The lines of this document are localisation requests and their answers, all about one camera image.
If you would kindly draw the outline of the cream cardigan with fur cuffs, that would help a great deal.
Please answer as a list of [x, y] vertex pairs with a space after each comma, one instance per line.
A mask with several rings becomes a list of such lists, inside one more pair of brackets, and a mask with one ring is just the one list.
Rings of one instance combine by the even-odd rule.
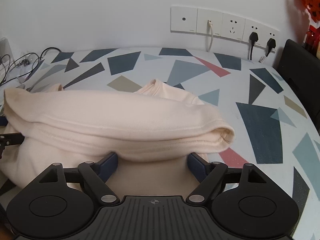
[[118, 197], [186, 197], [198, 185], [188, 155], [222, 152], [235, 136], [215, 106], [159, 80], [134, 93], [7, 88], [4, 115], [5, 132], [24, 136], [1, 158], [15, 185], [27, 186], [52, 163], [77, 167], [115, 152], [118, 167], [107, 185]]

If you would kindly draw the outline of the patterned geometric tablecloth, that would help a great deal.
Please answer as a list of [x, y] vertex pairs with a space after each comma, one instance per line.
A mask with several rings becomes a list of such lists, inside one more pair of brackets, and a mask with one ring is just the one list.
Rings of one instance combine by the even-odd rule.
[[295, 93], [269, 66], [176, 48], [50, 49], [1, 56], [1, 87], [135, 92], [157, 79], [216, 106], [235, 141], [209, 155], [230, 167], [256, 164], [297, 203], [294, 239], [319, 239], [319, 133]]

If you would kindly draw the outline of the black chair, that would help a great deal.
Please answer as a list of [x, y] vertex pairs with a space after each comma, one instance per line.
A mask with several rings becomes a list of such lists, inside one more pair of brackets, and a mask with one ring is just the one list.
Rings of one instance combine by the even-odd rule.
[[319, 59], [288, 39], [277, 72], [296, 94], [314, 124], [319, 123]]

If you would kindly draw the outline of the black plug left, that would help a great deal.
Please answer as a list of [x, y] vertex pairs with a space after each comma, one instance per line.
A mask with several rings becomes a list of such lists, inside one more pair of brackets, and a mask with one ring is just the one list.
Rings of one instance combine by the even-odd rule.
[[259, 40], [258, 34], [256, 32], [252, 32], [249, 36], [249, 41], [251, 44], [250, 51], [249, 51], [249, 59], [252, 60], [253, 55], [253, 48], [255, 46], [255, 43]]

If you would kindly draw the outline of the black plug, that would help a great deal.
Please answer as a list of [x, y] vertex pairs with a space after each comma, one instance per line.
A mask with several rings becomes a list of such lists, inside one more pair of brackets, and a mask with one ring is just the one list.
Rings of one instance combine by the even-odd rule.
[[276, 40], [274, 38], [270, 38], [267, 42], [267, 53], [265, 56], [268, 57], [271, 51], [275, 48], [276, 48]]
[[249, 41], [251, 44], [250, 51], [249, 51], [249, 59], [252, 60], [253, 55], [253, 48], [255, 46], [255, 43], [259, 40], [258, 34], [256, 32], [252, 32], [249, 36]]

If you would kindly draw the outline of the black plug right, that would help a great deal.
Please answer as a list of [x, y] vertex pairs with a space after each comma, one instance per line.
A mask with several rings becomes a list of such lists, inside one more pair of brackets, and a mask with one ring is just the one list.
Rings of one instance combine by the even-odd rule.
[[265, 56], [268, 57], [271, 51], [275, 48], [276, 48], [276, 40], [274, 38], [270, 38], [267, 42], [267, 53]]

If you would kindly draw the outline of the red object on shelf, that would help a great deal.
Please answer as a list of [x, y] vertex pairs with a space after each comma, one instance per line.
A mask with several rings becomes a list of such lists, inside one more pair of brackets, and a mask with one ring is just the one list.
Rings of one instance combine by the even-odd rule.
[[304, 37], [303, 47], [312, 55], [316, 55], [319, 44], [319, 28], [313, 25], [309, 26], [308, 31]]

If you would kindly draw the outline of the white wall socket strip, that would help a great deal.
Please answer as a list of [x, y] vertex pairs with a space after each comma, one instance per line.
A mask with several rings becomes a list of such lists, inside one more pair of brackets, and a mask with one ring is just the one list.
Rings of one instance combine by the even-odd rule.
[[255, 46], [267, 48], [270, 38], [279, 45], [280, 31], [260, 22], [212, 9], [183, 7], [170, 8], [170, 30], [175, 33], [190, 33], [225, 38], [249, 44], [252, 32], [258, 34]]

